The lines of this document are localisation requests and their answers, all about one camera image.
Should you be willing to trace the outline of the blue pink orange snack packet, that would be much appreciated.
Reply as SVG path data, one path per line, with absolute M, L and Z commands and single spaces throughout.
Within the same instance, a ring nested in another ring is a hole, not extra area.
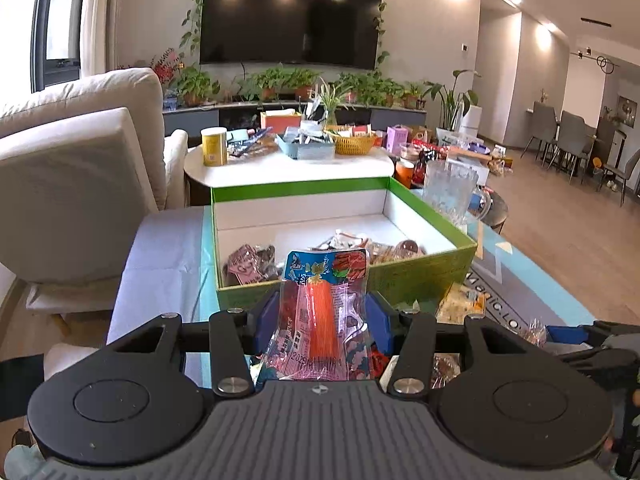
M 262 354 L 260 382 L 372 377 L 368 265 L 363 248 L 288 254 L 278 324 Z

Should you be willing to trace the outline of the clear bag of pastries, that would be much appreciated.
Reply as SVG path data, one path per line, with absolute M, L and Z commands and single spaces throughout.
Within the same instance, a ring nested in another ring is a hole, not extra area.
M 436 311 L 439 323 L 462 325 L 467 316 L 484 316 L 486 298 L 484 292 L 478 292 L 462 284 L 452 284 Z

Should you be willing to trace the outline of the pink snack packet in box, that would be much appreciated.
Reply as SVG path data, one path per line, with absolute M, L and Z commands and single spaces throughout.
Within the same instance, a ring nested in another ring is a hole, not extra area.
M 283 264 L 276 263 L 273 245 L 244 244 L 229 256 L 222 277 L 226 286 L 243 286 L 277 281 L 282 272 Z

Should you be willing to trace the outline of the green cardboard box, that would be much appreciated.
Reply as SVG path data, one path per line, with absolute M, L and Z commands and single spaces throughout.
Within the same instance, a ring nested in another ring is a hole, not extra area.
M 390 304 L 436 304 L 464 281 L 476 252 L 471 237 L 393 178 L 255 184 L 210 195 L 218 269 L 243 245 L 271 246 L 283 262 L 335 234 L 390 247 L 413 240 L 420 255 L 372 264 L 368 289 Z

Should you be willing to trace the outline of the white tablecloth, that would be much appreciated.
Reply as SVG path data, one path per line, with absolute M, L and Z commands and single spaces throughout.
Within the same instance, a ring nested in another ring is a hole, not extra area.
M 208 213 L 207 207 L 168 209 L 142 221 L 120 279 L 109 344 L 163 313 L 178 313 L 184 322 L 198 318 Z

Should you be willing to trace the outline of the clear glass pitcher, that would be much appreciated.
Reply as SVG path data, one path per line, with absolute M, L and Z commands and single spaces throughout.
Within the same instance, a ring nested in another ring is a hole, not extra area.
M 458 228 L 483 220 L 492 205 L 489 193 L 478 183 L 478 173 L 451 160 L 426 164 L 422 198 Z

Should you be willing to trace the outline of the white round side table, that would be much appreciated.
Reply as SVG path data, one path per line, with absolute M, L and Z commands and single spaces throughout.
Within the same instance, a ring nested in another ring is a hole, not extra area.
M 280 148 L 249 158 L 229 160 L 227 165 L 207 167 L 202 149 L 191 148 L 183 169 L 193 181 L 206 188 L 236 188 L 244 185 L 391 177 L 395 166 L 382 148 L 372 148 L 367 155 L 335 155 L 331 159 L 297 160 Z

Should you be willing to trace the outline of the yellow cylindrical can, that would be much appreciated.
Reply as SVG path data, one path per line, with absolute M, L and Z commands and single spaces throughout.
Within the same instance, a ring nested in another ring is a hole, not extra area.
M 209 127 L 201 130 L 203 164 L 206 167 L 224 166 L 228 162 L 227 129 Z

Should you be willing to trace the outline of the grey dining chair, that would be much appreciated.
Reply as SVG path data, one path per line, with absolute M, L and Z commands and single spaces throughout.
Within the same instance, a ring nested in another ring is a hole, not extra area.
M 565 162 L 566 171 L 573 180 L 582 165 L 588 166 L 596 139 L 596 130 L 589 127 L 584 118 L 563 110 L 551 161 L 556 163 L 556 170 L 560 170 Z

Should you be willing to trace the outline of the blue grey storage tray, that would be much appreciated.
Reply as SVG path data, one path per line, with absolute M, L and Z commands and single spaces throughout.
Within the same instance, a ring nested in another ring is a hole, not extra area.
M 284 134 L 274 136 L 281 152 L 294 160 L 327 160 L 335 155 L 335 144 L 330 142 L 288 142 Z

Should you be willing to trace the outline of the woven yellow basket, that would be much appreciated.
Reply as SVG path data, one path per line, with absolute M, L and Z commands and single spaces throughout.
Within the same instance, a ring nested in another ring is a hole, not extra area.
M 337 133 L 329 133 L 331 140 L 335 145 L 335 154 L 344 156 L 360 156 L 367 155 L 374 147 L 376 136 L 368 134 L 367 136 L 341 136 Z

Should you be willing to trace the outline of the orange tissue box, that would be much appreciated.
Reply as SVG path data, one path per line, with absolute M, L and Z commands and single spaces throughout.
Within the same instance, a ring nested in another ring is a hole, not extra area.
M 269 129 L 271 133 L 285 133 L 288 127 L 298 128 L 303 115 L 292 108 L 285 110 L 265 110 L 260 113 L 260 128 Z

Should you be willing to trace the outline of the black wall television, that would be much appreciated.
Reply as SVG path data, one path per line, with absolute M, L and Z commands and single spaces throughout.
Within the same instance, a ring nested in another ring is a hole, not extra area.
M 372 70 L 382 0 L 204 0 L 200 62 Z

